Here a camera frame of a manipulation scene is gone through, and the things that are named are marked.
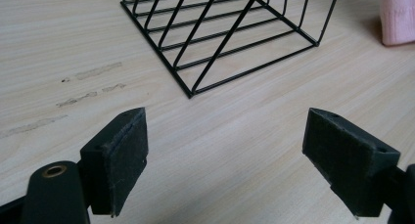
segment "light wood surface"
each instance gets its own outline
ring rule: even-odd
[[[120,217],[92,223],[387,222],[386,206],[356,220],[301,153],[314,107],[401,151],[400,168],[415,163],[415,45],[382,45],[379,0],[339,0],[319,48],[192,100],[119,1],[0,0],[0,204],[146,107],[148,166]]]

